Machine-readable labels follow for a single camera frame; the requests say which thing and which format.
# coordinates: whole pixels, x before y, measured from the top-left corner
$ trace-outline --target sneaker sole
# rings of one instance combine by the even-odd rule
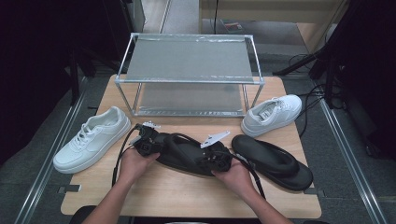
[[[117,133],[117,135],[115,135],[113,138],[111,138],[99,151],[98,153],[96,153],[96,155],[94,155],[92,158],[90,158],[88,161],[85,161],[84,163],[82,163],[79,166],[76,166],[72,169],[67,169],[67,170],[62,170],[62,169],[58,169],[57,167],[55,167],[55,169],[63,174],[75,174],[78,173],[80,171],[83,171],[85,169],[87,169],[88,167],[94,165],[95,163],[97,163],[108,151],[108,149],[113,146],[118,140],[120,140],[120,138],[122,138],[127,132],[128,130],[131,129],[131,121],[129,121],[128,117],[126,117],[126,124],[122,127],[122,129]]]
[[[296,115],[295,115],[291,120],[289,120],[289,121],[285,121],[285,122],[279,123],[279,124],[277,124],[277,125],[275,125],[275,126],[269,128],[269,129],[260,130],[260,131],[251,131],[251,130],[247,127],[247,125],[245,124],[245,121],[242,120],[241,129],[242,129],[242,132],[244,132],[246,135],[248,135],[248,136],[250,136],[250,137],[257,137],[257,136],[262,135],[262,134],[264,134],[264,133],[268,133],[268,132],[272,131],[273,129],[282,128],[282,127],[285,127],[285,126],[287,126],[287,125],[293,123],[293,122],[297,119],[297,117],[298,117],[299,114],[300,114],[300,113],[296,114]]]

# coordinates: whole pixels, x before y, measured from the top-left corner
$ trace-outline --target wooden table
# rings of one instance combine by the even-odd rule
[[[115,105],[128,113],[114,84],[108,83],[98,114]],[[282,80],[266,77],[266,84],[258,102],[285,95]],[[134,98],[137,84],[123,86],[126,95]],[[247,94],[255,95],[258,86],[247,86]],[[209,134],[230,131],[221,140],[231,147],[234,136],[242,133],[241,118],[193,117],[132,117],[132,124],[152,120],[161,125],[161,133],[184,133],[203,142]],[[306,164],[304,151],[294,122],[286,127],[265,133],[257,139],[286,149],[298,161]],[[66,192],[62,212],[73,215],[81,206],[99,204],[111,188],[111,177],[124,138],[121,138],[92,167],[73,175],[71,185],[81,185],[80,192]],[[318,196],[282,189],[260,175],[267,201],[280,213],[290,218],[317,218],[321,215]],[[133,185],[122,208],[123,216],[133,217],[256,217],[251,209],[215,177],[197,176],[169,169],[154,162]]]
[[[200,0],[199,4],[202,26],[202,19],[215,18],[216,1]],[[217,18],[296,22],[308,51],[312,53],[346,9],[347,0],[220,0]]]

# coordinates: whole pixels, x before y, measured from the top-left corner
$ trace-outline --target shoe toe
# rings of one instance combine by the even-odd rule
[[[299,111],[301,110],[301,107],[303,103],[301,102],[300,97],[296,95],[287,95],[287,103],[288,105],[291,105],[293,111]]]
[[[81,157],[82,153],[73,151],[68,143],[56,154],[53,165],[59,172],[67,174],[67,170],[79,166]]]

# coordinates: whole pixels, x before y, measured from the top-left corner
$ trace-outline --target glass panel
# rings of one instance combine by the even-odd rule
[[[137,115],[244,115],[241,86],[233,84],[146,83]]]
[[[126,79],[253,84],[243,35],[140,34]]]

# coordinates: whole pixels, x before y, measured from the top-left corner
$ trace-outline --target white shoe sole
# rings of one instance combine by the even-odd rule
[[[127,122],[124,124],[122,129],[116,135],[114,135],[114,137],[111,138],[105,145],[103,145],[102,148],[99,149],[98,152],[92,158],[85,161],[81,165],[71,169],[62,170],[62,169],[58,169],[57,167],[55,167],[55,169],[63,174],[75,174],[97,163],[106,154],[108,149],[111,146],[113,146],[120,138],[122,138],[123,135],[125,135],[131,129],[132,126],[131,122],[129,121],[128,118],[126,118],[126,120]]]

